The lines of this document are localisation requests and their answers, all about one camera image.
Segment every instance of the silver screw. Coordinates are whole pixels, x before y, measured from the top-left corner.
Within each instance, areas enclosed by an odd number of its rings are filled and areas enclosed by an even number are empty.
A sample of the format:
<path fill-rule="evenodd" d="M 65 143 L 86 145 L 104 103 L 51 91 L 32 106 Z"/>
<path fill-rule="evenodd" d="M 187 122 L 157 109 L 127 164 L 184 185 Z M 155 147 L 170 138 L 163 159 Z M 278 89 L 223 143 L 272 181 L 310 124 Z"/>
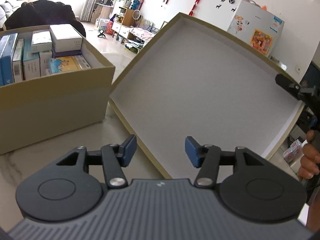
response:
<path fill-rule="evenodd" d="M 110 185 L 117 187 L 122 186 L 125 183 L 125 180 L 123 178 L 112 178 L 109 183 Z"/>
<path fill-rule="evenodd" d="M 199 186 L 210 186 L 212 184 L 212 179 L 210 178 L 199 178 L 197 179 L 197 184 Z"/>

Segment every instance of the white refrigerator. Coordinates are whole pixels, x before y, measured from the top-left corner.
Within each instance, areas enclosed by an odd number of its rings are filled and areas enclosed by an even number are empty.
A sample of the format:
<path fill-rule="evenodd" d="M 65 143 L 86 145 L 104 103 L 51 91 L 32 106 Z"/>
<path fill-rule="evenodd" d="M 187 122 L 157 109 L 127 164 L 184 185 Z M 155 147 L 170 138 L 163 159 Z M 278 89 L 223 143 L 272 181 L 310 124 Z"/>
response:
<path fill-rule="evenodd" d="M 263 55 L 271 56 L 284 26 L 284 21 L 262 8 L 241 0 L 228 32 Z"/>

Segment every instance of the cartoon illustration on box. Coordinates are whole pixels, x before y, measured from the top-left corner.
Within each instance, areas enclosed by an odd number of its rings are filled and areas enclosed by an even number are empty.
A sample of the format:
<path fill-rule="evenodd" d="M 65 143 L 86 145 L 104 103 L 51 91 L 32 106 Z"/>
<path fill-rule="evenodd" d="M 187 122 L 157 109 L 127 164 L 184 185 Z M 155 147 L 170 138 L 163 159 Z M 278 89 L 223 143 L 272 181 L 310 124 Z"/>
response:
<path fill-rule="evenodd" d="M 266 55 L 271 48 L 272 40 L 272 37 L 268 34 L 255 29 L 250 41 L 250 46 L 261 52 L 263 55 Z"/>
<path fill-rule="evenodd" d="M 235 15 L 231 25 L 236 30 L 235 34 L 238 34 L 238 32 L 244 31 L 245 25 L 249 25 L 249 21 L 244 20 L 242 16 Z"/>

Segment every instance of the wooden table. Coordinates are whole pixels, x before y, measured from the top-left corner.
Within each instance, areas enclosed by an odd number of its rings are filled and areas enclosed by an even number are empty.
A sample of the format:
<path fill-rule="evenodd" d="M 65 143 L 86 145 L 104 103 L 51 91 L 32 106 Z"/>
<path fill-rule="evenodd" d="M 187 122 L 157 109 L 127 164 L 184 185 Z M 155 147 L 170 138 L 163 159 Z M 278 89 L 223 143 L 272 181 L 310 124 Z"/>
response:
<path fill-rule="evenodd" d="M 95 4 L 97 4 L 98 6 L 97 6 L 93 16 L 91 17 L 90 22 L 95 23 L 99 16 L 100 16 L 100 18 L 103 18 L 103 19 L 109 19 L 110 13 L 113 11 L 113 6 L 98 3 L 98 2 L 96 2 Z"/>

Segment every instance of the yellow box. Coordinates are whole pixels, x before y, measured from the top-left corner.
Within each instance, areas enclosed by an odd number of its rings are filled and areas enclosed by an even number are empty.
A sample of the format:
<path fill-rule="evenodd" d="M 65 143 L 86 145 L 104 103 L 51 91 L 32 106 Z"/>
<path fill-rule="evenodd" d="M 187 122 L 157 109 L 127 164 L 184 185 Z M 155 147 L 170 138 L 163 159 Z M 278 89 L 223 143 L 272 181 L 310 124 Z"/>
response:
<path fill-rule="evenodd" d="M 4 31 L 31 38 L 48 25 Z M 105 118 L 115 67 L 85 38 L 82 54 L 92 69 L 0 87 L 0 154 Z"/>

